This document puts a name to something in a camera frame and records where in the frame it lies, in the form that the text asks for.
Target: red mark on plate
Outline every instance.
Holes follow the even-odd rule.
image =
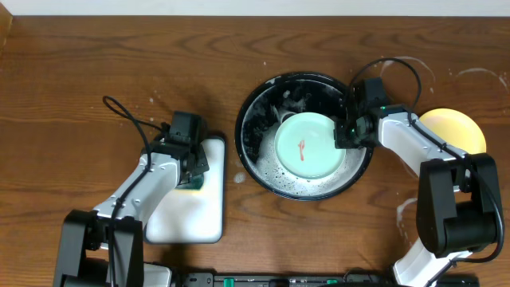
[[[298,146],[298,147],[300,147],[301,161],[304,161],[304,156],[303,156],[303,150],[304,150],[304,140],[301,140],[301,141],[300,141],[300,144],[298,144],[297,146]]]

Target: yellow disc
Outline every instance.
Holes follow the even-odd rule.
[[[437,108],[426,112],[420,121],[448,144],[470,154],[486,152],[484,134],[470,117],[449,108]]]

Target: yellow plate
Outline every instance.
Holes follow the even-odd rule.
[[[454,147],[470,154],[486,152],[484,134],[470,117],[449,108],[426,112],[420,121],[432,132]]]

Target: wooden table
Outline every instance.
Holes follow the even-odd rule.
[[[391,152],[377,149],[358,183],[321,202],[233,181],[245,171],[234,121],[255,87],[299,70],[348,82],[382,56],[416,58],[410,63],[424,84],[418,114],[454,108],[481,126],[508,225],[509,47],[510,19],[495,18],[15,18],[0,59],[0,285],[50,285],[64,217],[91,210],[134,169],[139,135],[102,105],[103,95],[145,120],[200,114],[228,137],[222,240],[145,246],[145,260],[219,273],[386,268],[417,237],[415,206],[404,212],[408,239],[398,232],[396,207],[417,194],[418,182]],[[491,72],[462,73],[472,68]],[[415,83],[405,69],[392,65],[383,78],[395,101],[411,102]],[[509,265],[506,248],[495,262],[455,272],[504,286]]]

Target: black bowl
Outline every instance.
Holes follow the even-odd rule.
[[[354,184],[367,169],[371,148],[346,150],[339,169],[322,179],[291,174],[273,148],[285,115],[318,112],[333,120],[347,119],[346,95],[346,85],[320,73],[286,73],[256,88],[241,107],[235,131],[237,153],[249,174],[275,194],[297,200],[327,199]]]

